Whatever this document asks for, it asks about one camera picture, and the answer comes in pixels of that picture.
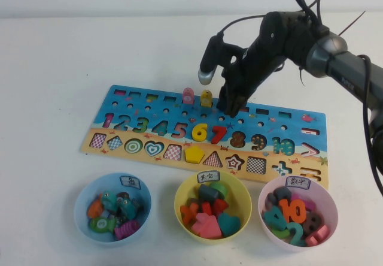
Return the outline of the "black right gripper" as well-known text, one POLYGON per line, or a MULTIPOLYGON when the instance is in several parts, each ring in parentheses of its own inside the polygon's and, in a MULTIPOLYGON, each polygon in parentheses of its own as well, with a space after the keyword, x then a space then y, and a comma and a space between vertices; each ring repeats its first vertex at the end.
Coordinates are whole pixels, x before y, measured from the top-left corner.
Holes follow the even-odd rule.
POLYGON ((226 115, 235 117, 246 106, 248 96, 284 63, 281 50, 257 38, 239 59, 226 68, 218 96, 217 108, 226 109, 226 115))

